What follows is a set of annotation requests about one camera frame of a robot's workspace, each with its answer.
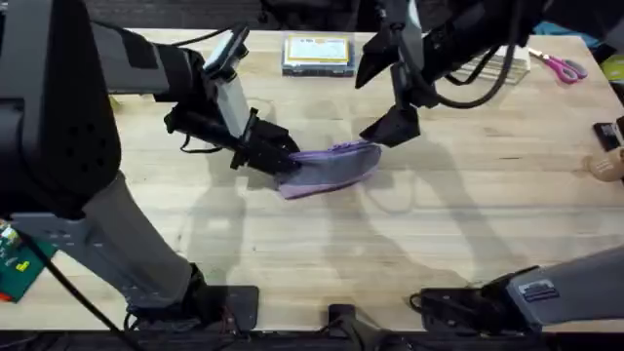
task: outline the wooden table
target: wooden table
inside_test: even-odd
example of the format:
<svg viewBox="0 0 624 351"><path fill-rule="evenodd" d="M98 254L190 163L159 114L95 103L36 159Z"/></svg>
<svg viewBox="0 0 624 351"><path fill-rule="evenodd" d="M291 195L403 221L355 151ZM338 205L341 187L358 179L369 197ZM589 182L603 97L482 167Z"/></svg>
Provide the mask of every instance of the wooden table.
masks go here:
<svg viewBox="0 0 624 351"><path fill-rule="evenodd" d="M140 33L167 43L204 31ZM369 37L356 35L358 47ZM387 72L360 91L354 79L282 77L281 38L252 32L238 71L250 105L290 129L303 149L353 139L392 104ZM207 55L216 42L192 48ZM285 201L269 177L230 170L227 151L182 154L183 136L163 124L170 106L147 97L120 98L122 170L167 242L198 262L209 283L260 287L260 329L316 329L337 302L357 305L384 328L419 329L405 298L421 288L479 284L624 243L624 187L581 167L600 150L592 124L624 109L580 39L534 37L530 45L582 63L589 77L566 86L535 60L520 85L486 106L421 108L423 136L384 149L379 172L339 192ZM438 89L468 100L490 85ZM120 294L63 253L55 262L122 321ZM103 328L48 272L19 304L1 303L0 315L1 329ZM561 328L624 331L607 323Z"/></svg>

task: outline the black cable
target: black cable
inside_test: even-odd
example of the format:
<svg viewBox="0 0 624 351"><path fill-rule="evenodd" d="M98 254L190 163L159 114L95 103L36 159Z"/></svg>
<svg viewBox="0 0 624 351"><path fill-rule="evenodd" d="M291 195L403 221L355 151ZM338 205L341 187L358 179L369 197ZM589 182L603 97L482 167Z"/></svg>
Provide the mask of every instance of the black cable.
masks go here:
<svg viewBox="0 0 624 351"><path fill-rule="evenodd" d="M21 238L21 241L43 262L43 264L48 268L50 273L57 278L58 282L63 285L64 288L67 289L69 293L71 293L74 298L78 300L86 309L89 310L96 318L98 318L110 331L117 336L121 341L123 341L128 347L133 349L134 351L145 351L142 347L140 347L136 341L129 338L123 331L120 331L115 324L113 324L108 317L106 317L97 307L95 307L73 284L65 277L62 272L50 261L50 259L39 249L37 244L28 236L16 230Z"/></svg>
<svg viewBox="0 0 624 351"><path fill-rule="evenodd" d="M173 43L173 44L171 44L171 45L172 45L172 46L175 46L175 47L180 47L180 46L184 46L184 45L189 45L189 44L198 43L198 42L201 42L201 41L204 41L204 40L210 39L210 38L212 38L212 37L216 37L217 35L219 35L219 34L221 34L221 33L225 32L225 31L227 31L227 30L232 29L232 28L233 28L233 27L235 27L236 25L237 25L237 24L228 25L228 26L226 26L225 28L222 28L222 29L220 29L220 30L214 31L214 32L212 32L212 33L209 33L209 34L206 34L206 35L202 35L202 36L199 36L199 37L197 37L197 38L193 38L193 39L188 39L188 40L182 40L182 41L179 41L179 42L175 42L175 43Z"/></svg>
<svg viewBox="0 0 624 351"><path fill-rule="evenodd" d="M518 43L520 39L520 28L523 14L523 1L524 0L515 0L514 1L514 9L512 10L512 19L510 21L509 26L509 40L507 41L507 52L505 54L505 60L503 61L503 66L496 79L496 82L491 87L491 89L482 97L469 102L460 102L453 101L446 97L439 95L435 90L433 90L429 84L424 80L422 75L420 74L420 70L415 65L413 60L406 59L405 62L408 65L409 71L411 75L415 78L415 83L418 85L418 88L429 95L432 98L435 98L439 103L444 106L452 107L452 108L460 108L460 109L468 109L474 108L477 106L481 106L482 104L490 101L496 93L500 90L500 88L505 84L507 80L507 75L509 74L509 70L511 69L511 65L514 60L514 53L516 51L516 43ZM407 44L405 41L400 40L399 45L401 46L401 50L403 52L407 51Z"/></svg>
<svg viewBox="0 0 624 351"><path fill-rule="evenodd" d="M187 150L186 146L188 146L188 143L190 141L191 141L191 135L187 134L186 139L184 140L184 143L179 148L179 150L182 152L190 153L190 154L198 154L198 153L211 154L211 153L219 152L223 149L222 147L214 147L212 149Z"/></svg>
<svg viewBox="0 0 624 351"><path fill-rule="evenodd" d="M481 74L481 72L484 70L484 68L486 67L486 64L488 64L488 62L491 60L491 58L496 54L496 52L498 51L498 49L500 49L500 46L495 46L492 47L491 49L489 49L489 51L487 52L487 54L485 56L483 56L483 58L481 59L481 61L479 62L479 64L477 64L477 66L475 67L475 70L468 76L468 78L465 81L460 81L459 79L455 78L452 74L447 74L445 76L445 78L447 78L447 80L449 82L451 82L452 84L456 85L456 86L464 86L464 85L469 85L472 84L472 82L475 81L475 79L477 79L477 77L479 77L479 75Z"/></svg>
<svg viewBox="0 0 624 351"><path fill-rule="evenodd" d="M126 317L124 317L124 332L132 332L137 329L138 323L140 322L139 318L136 318L135 321L130 324L130 316L132 314L130 312L126 313Z"/></svg>
<svg viewBox="0 0 624 351"><path fill-rule="evenodd" d="M33 341L34 339L36 339L39 336L40 336L40 334L39 334L39 332L37 332L33 336L27 337L25 339L11 341L9 343L2 344L2 345L0 345L0 350L8 349L9 347L14 347L14 346L18 346L18 345L27 344L27 343L29 343L30 341Z"/></svg>

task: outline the scissors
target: scissors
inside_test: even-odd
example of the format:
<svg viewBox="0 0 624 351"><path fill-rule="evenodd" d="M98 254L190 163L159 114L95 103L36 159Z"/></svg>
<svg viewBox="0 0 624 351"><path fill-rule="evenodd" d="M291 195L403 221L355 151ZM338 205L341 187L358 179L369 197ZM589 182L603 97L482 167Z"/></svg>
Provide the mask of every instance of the scissors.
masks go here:
<svg viewBox="0 0 624 351"><path fill-rule="evenodd" d="M559 79L566 84L574 84L581 79L587 77L587 69L574 62L571 59L561 59L554 56L546 55L540 51L528 48L528 51L538 59L543 60L549 67L551 67Z"/></svg>

